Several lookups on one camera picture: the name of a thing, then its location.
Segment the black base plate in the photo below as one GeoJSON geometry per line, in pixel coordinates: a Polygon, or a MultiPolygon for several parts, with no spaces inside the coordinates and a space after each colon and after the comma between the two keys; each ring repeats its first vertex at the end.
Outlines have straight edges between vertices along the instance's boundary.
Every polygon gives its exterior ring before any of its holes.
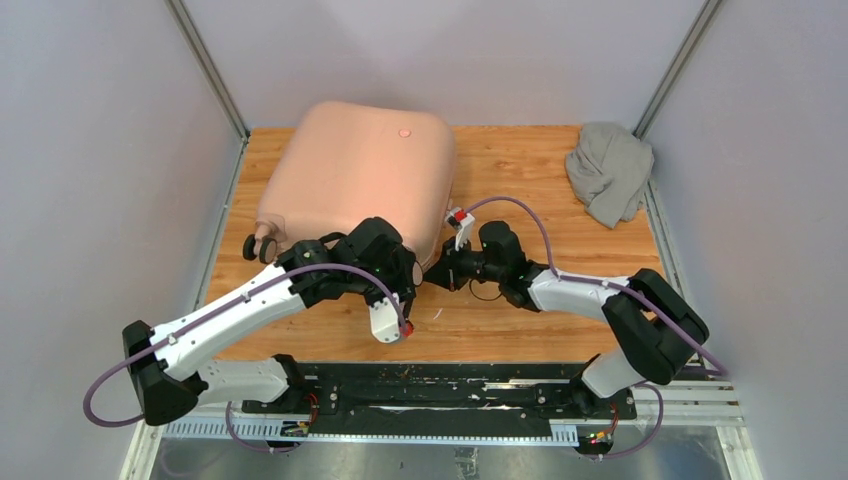
{"type": "MultiPolygon", "coordinates": [[[[556,389],[567,385],[580,364],[479,363],[301,363],[306,392],[319,399],[319,416],[310,433],[438,436],[549,436],[549,419],[611,420],[611,408],[584,417],[572,405],[557,405],[556,389]],[[511,388],[487,384],[522,382],[511,388]],[[544,380],[533,383],[532,380],[544,380]],[[378,407],[422,407],[388,410],[378,407]],[[506,407],[486,410],[483,407],[506,407]]],[[[619,419],[636,418],[629,390],[610,399],[619,419]]],[[[309,412],[303,400],[292,409],[244,402],[245,413],[309,412]]]]}

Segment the white wall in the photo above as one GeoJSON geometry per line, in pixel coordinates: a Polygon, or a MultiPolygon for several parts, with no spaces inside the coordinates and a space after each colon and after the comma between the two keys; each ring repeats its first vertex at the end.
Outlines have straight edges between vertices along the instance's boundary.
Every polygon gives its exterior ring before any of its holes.
{"type": "Polygon", "coordinates": [[[765,478],[846,478],[848,3],[726,2],[649,134],[765,478]]]}
{"type": "Polygon", "coordinates": [[[0,477],[116,478],[132,427],[83,393],[189,308],[239,143],[162,1],[3,2],[0,52],[0,477]]]}
{"type": "Polygon", "coordinates": [[[330,98],[453,124],[635,126],[702,0],[188,0],[251,126],[330,98]]]}

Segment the black bracket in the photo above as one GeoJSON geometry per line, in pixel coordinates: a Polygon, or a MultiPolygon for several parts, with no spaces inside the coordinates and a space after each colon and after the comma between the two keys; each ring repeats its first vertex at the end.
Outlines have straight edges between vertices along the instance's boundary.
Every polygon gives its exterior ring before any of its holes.
{"type": "MultiPolygon", "coordinates": [[[[124,355],[130,357],[150,346],[153,330],[141,320],[127,325],[121,332],[124,355]]],[[[166,375],[167,364],[160,364],[152,353],[129,365],[130,374],[144,421],[151,426],[165,425],[197,406],[197,397],[209,385],[195,373],[180,382],[166,375]]]]}
{"type": "Polygon", "coordinates": [[[533,279],[548,266],[527,260],[521,242],[506,222],[486,222],[479,231],[481,251],[471,250],[468,242],[455,250],[456,236],[442,245],[439,260],[424,274],[424,281],[450,291],[461,289],[468,281],[497,282],[498,289],[512,306],[538,312],[530,298],[533,279]]]}
{"type": "MultiPolygon", "coordinates": [[[[415,298],[413,270],[415,253],[403,245],[403,238],[386,220],[366,218],[347,235],[333,233],[318,240],[301,240],[281,253],[274,265],[291,271],[320,263],[340,263],[357,267],[377,277],[401,302],[415,298]],[[336,242],[328,247],[329,242],[336,242]]],[[[362,295],[367,305],[385,295],[371,281],[341,271],[313,271],[292,278],[292,293],[300,295],[310,308],[322,300],[337,300],[344,293],[362,295]]]]}
{"type": "Polygon", "coordinates": [[[624,419],[636,418],[635,401],[633,392],[626,388],[616,392],[615,395],[594,403],[591,410],[587,410],[585,404],[575,402],[573,392],[574,383],[539,383],[533,387],[536,401],[539,404],[536,410],[542,418],[611,418],[613,414],[612,404],[618,409],[618,417],[624,419]]]}
{"type": "MultiPolygon", "coordinates": [[[[699,345],[707,341],[710,331],[704,321],[659,273],[639,270],[630,278],[629,285],[645,295],[699,345]]],[[[664,322],[648,320],[642,313],[642,304],[625,293],[610,297],[602,310],[627,361],[647,380],[667,385],[695,353],[664,322]]]]}
{"type": "Polygon", "coordinates": [[[339,383],[333,380],[305,380],[298,387],[289,388],[277,400],[263,403],[255,400],[242,402],[244,413],[289,413],[295,415],[311,414],[312,402],[309,395],[318,399],[318,415],[334,415],[341,405],[339,383]]]}

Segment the metal frame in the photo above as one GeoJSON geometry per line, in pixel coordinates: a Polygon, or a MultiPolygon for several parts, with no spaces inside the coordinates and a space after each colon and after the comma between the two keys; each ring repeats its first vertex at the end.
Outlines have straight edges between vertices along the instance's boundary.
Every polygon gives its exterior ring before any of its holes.
{"type": "MultiPolygon", "coordinates": [[[[306,415],[247,415],[233,412],[233,429],[243,440],[273,440],[293,442],[322,442],[322,443],[391,443],[413,445],[518,445],[538,447],[576,447],[577,427],[562,422],[551,421],[550,437],[515,437],[501,440],[494,437],[441,436],[430,437],[422,435],[340,435],[329,433],[310,434],[308,437],[281,436],[281,420],[306,421],[306,415]]],[[[230,440],[223,413],[218,411],[204,414],[192,413],[173,423],[168,424],[162,438],[167,439],[217,439],[230,440]]]]}
{"type": "MultiPolygon", "coordinates": [[[[177,25],[183,32],[201,69],[207,76],[207,79],[215,91],[218,100],[221,102],[222,108],[225,110],[233,128],[243,141],[242,152],[234,168],[226,200],[223,205],[221,219],[216,229],[215,241],[210,252],[209,260],[199,279],[200,286],[198,288],[198,294],[194,299],[194,307],[196,308],[203,303],[206,296],[212,268],[214,267],[215,258],[220,248],[221,238],[226,226],[229,207],[232,202],[235,187],[244,162],[249,130],[239,114],[235,102],[229,95],[223,80],[218,74],[208,51],[203,45],[200,35],[191,20],[191,16],[189,15],[185,4],[182,0],[165,0],[165,3],[173,13],[177,25]]],[[[722,3],[722,0],[705,1],[698,17],[681,44],[674,60],[669,65],[668,70],[663,76],[663,79],[660,81],[654,95],[645,109],[645,112],[634,130],[634,135],[637,138],[641,139],[647,135],[671,88],[679,77],[682,69],[685,67],[687,61],[690,59],[697,43],[703,37],[704,32],[709,27],[722,3]]],[[[690,292],[686,288],[684,276],[680,272],[680,265],[677,261],[678,255],[669,237],[668,226],[664,220],[662,203],[658,197],[656,185],[653,181],[649,181],[648,183],[645,202],[651,230],[653,232],[654,240],[660,253],[660,260],[664,266],[667,278],[672,283],[672,286],[684,298],[691,297],[690,292]]],[[[725,462],[732,478],[754,480],[762,478],[757,460],[750,444],[750,439],[748,438],[747,429],[744,426],[741,409],[736,401],[732,385],[729,382],[677,381],[672,382],[668,386],[660,387],[660,390],[665,400],[664,425],[707,425],[715,427],[723,447],[725,462]]],[[[636,400],[640,416],[635,420],[622,421],[622,423],[649,427],[649,425],[655,421],[657,414],[657,401],[652,395],[653,394],[651,392],[639,389],[634,390],[634,398],[636,400]]],[[[199,427],[201,424],[212,425],[212,427],[214,427],[215,434],[218,435],[222,431],[221,427],[224,425],[223,415],[223,405],[207,405],[197,408],[190,415],[181,419],[179,424],[171,424],[171,426],[167,427],[150,427],[143,423],[139,424],[135,429],[133,440],[130,444],[129,452],[119,478],[121,480],[148,479],[156,462],[157,450],[163,437],[206,438],[208,437],[206,433],[198,433],[203,431],[208,432],[208,430],[203,430],[199,427]]],[[[262,422],[264,420],[257,419],[256,415],[244,417],[238,412],[234,412],[235,423],[242,424],[245,422],[250,423],[251,421],[255,423],[256,421],[262,422]]],[[[570,431],[571,428],[579,425],[600,423],[605,423],[605,421],[553,421],[552,425],[554,425],[557,431],[570,431]]],[[[259,430],[254,430],[253,433],[254,434],[250,435],[249,438],[262,437],[259,430]]],[[[334,436],[332,438],[321,439],[316,437],[315,441],[356,441],[370,443],[424,442],[455,444],[458,440],[454,438],[446,438],[441,440],[426,439],[426,441],[424,441],[416,438],[340,438],[334,436]]],[[[471,443],[479,441],[480,439],[473,439],[471,443]]],[[[550,441],[543,441],[542,443],[550,444],[549,442],[550,441]]]]}
{"type": "Polygon", "coordinates": [[[188,8],[186,8],[183,0],[165,0],[165,4],[174,16],[174,21],[177,22],[177,26],[185,37],[189,48],[191,48],[200,69],[203,71],[203,74],[206,75],[206,79],[209,80],[209,85],[215,92],[215,96],[218,97],[218,101],[221,103],[221,107],[224,109],[224,112],[226,112],[227,118],[230,120],[233,129],[235,129],[236,134],[242,139],[242,141],[246,142],[247,138],[250,136],[250,129],[244,122],[238,108],[236,108],[236,103],[230,95],[230,92],[227,90],[226,85],[224,85],[224,80],[221,78],[221,74],[218,73],[218,69],[215,67],[215,62],[212,61],[209,51],[203,44],[203,39],[200,38],[200,33],[197,31],[197,27],[195,27],[194,21],[191,19],[188,8]]]}
{"type": "Polygon", "coordinates": [[[680,44],[680,48],[674,55],[671,64],[668,66],[668,70],[666,70],[662,80],[660,80],[660,83],[657,86],[657,89],[654,91],[654,95],[651,97],[651,100],[648,101],[648,106],[645,108],[645,112],[642,113],[642,118],[639,119],[639,123],[636,125],[636,128],[633,129],[633,135],[636,138],[644,139],[647,136],[648,130],[650,130],[653,125],[654,119],[656,119],[660,108],[662,108],[663,103],[665,103],[666,97],[671,91],[671,88],[677,82],[680,72],[683,71],[683,68],[689,62],[689,59],[692,57],[692,52],[694,52],[695,47],[698,45],[698,42],[701,41],[701,38],[703,38],[704,33],[709,28],[715,18],[716,12],[718,12],[718,9],[722,4],[723,0],[706,0],[704,2],[704,5],[701,7],[701,11],[698,12],[698,16],[695,17],[695,21],[689,28],[689,32],[686,33],[683,43],[680,44]]]}

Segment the metal floor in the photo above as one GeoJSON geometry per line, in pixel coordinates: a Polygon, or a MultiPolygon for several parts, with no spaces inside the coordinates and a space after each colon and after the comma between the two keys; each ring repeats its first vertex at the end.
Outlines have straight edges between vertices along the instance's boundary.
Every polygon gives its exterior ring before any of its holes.
{"type": "MultiPolygon", "coordinates": [[[[633,426],[616,432],[615,451],[635,445],[633,426]]],[[[712,427],[663,427],[638,454],[595,464],[556,447],[453,447],[315,443],[291,453],[261,454],[231,441],[165,440],[154,480],[506,480],[506,479],[730,479],[712,427]],[[201,469],[210,460],[211,465],[201,469]],[[166,469],[177,475],[166,473],[166,469]]]]}

